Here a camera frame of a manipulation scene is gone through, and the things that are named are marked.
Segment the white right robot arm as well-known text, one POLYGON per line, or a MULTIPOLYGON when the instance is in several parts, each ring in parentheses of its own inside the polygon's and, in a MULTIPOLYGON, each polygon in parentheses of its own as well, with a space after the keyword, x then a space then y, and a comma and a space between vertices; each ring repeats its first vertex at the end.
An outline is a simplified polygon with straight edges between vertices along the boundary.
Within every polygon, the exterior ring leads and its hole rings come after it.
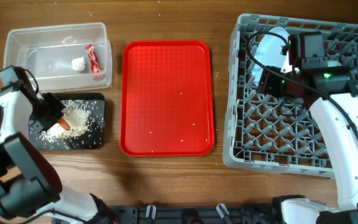
POLYGON ((337 186, 338 207, 307 198, 280 202, 283 223, 358 223, 358 97, 346 67, 304 69, 285 75, 266 66, 258 93, 302 98, 322 134, 337 186))

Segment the orange carrot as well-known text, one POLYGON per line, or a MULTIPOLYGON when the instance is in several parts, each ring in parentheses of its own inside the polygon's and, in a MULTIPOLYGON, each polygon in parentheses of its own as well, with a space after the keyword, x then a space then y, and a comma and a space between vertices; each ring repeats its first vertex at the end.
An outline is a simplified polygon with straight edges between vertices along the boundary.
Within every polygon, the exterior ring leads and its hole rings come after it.
POLYGON ((70 125, 63 119, 60 118, 57 123, 65 130, 65 131, 70 131, 71 127, 70 125))

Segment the large white plate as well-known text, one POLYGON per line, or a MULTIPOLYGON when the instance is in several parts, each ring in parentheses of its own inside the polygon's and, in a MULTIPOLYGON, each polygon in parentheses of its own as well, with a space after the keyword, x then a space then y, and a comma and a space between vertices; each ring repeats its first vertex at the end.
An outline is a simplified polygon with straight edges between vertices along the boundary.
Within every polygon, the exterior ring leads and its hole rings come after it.
MULTIPOLYGON (((274 34, 278 34, 288 40, 289 33, 282 27, 274 27, 269 30, 274 34)), ((265 66, 273 66, 281 68, 280 72, 287 73, 291 71, 288 55, 281 54, 282 46, 284 46, 282 39, 273 36, 265 35, 256 48, 254 58, 265 66)), ((263 68, 255 64, 251 70, 251 75, 254 77, 255 85, 259 84, 263 68)))

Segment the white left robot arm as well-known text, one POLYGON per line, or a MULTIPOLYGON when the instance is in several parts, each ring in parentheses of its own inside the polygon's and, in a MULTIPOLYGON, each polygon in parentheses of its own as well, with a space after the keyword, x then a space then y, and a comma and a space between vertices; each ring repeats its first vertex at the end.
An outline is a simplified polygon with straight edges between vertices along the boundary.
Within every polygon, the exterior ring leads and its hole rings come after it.
POLYGON ((56 121, 59 101, 44 101, 33 89, 0 90, 0 223, 23 218, 29 223, 50 216, 68 223, 119 223, 100 198, 64 187, 52 165, 28 139, 29 122, 40 109, 56 121))

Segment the white tissue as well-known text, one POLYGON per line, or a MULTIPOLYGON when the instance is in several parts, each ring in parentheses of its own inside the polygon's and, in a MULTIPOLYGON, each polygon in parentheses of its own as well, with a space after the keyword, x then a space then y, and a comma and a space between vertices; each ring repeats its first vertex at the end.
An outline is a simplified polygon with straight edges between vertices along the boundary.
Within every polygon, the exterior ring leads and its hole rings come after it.
POLYGON ((71 61, 71 68, 76 72, 82 72, 86 67, 86 61, 84 57, 74 58, 71 61))

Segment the red candy wrapper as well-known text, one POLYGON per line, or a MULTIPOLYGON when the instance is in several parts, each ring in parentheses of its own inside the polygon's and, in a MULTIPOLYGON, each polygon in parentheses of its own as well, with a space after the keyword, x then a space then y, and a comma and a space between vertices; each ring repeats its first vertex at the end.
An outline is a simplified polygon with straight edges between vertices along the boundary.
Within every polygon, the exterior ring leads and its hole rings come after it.
POLYGON ((91 73, 100 73, 103 71, 103 68, 99 64, 97 53, 94 50, 92 44, 89 44, 85 47, 87 56, 89 58, 89 65, 91 68, 91 73))

